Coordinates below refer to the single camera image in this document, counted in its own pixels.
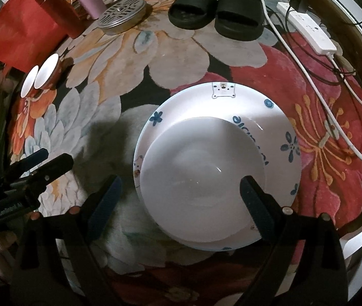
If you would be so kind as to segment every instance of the black slipper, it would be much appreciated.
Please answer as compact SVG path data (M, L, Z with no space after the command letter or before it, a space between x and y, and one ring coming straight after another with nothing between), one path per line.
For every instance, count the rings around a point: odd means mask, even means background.
M215 17L218 0L175 0L168 10L168 19L178 28L197 30Z
M264 20L260 0L219 0L215 29L229 39L248 42L262 35Z

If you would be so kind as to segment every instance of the metal drain cover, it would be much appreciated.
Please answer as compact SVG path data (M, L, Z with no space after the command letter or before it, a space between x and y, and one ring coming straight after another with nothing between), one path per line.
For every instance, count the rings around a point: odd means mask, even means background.
M97 26L107 35L125 32L141 21L146 6L144 0L120 0L99 17Z

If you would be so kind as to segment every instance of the bowl rim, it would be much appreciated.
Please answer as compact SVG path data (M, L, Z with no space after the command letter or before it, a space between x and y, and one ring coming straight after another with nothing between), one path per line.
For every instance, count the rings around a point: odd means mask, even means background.
M46 59L44 64L42 64L40 70L38 71L37 78L34 82L34 88L39 89L42 86L44 86L47 81L52 77L55 70L57 69L59 63L59 55L57 53L52 54L50 57ZM44 74L43 77L46 77L45 80L41 81L41 77Z

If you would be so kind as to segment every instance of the floral rug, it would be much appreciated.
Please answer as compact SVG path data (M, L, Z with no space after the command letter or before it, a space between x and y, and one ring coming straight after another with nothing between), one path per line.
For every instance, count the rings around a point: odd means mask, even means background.
M290 119L301 147L302 177L293 208L310 216L328 212L338 228L362 211L362 161L339 137L269 26L258 40L238 42L219 35L213 23L195 31L174 27L167 11L175 0L146 1L152 13L137 27L107 36L94 23L82 36L60 46L61 59L71 58L74 65L56 90L15 102L9 127L12 160L40 148L49 151L50 159L64 152L74 157L73 170L41 194L39 210L44 216L81 205L109 175L122 177L122 198L103 237L91 248L127 303L232 305L250 284L269 246L259 241L216 254L195 250L171 240L147 216L133 183L133 154L143 126L159 105L187 87L209 81L233 81L268 96ZM287 0L266 0L271 15L279 1ZM285 33L282 17L273 14L272 19ZM314 54L294 28L289 30ZM338 81L299 45L292 45L308 69ZM337 45L339 59L349 67ZM328 63L324 57L318 59ZM348 79L362 99L357 80ZM362 107L343 84L314 81L362 152ZM66 256L63 245L60 248ZM80 293L69 260L64 264Z

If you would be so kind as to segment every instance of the power outlet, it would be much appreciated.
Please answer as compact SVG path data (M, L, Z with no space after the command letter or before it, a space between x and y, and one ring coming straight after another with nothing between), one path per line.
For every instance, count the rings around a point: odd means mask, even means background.
M295 11L286 2L278 2L277 9L285 16L291 9L288 20L313 47L318 55L334 54L337 48L321 27L308 15Z

